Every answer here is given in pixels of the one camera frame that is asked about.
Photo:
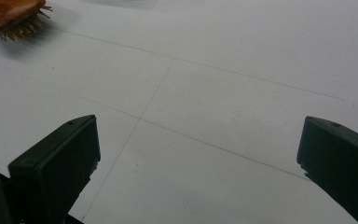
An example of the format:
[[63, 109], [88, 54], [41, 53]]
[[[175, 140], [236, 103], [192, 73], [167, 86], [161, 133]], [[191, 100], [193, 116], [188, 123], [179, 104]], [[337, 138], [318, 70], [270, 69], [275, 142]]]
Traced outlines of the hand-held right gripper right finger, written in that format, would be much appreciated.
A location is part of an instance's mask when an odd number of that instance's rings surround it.
[[296, 161], [311, 181], [358, 221], [358, 133], [307, 116]]

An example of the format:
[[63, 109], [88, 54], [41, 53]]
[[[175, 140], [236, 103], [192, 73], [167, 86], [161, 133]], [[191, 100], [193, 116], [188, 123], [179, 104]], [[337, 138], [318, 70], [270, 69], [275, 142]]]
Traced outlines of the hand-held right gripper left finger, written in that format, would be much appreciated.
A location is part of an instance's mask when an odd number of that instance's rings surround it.
[[101, 160], [97, 120], [87, 115], [65, 122], [8, 165], [24, 193], [31, 224], [63, 224]]

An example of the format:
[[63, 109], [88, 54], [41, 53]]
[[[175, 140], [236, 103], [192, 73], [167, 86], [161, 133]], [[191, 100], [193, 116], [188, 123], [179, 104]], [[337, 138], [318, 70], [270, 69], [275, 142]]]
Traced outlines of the wooden paddle hairbrush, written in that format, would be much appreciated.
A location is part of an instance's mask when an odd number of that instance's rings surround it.
[[0, 39], [15, 41], [42, 28], [41, 16], [49, 19], [47, 0], [0, 0]]

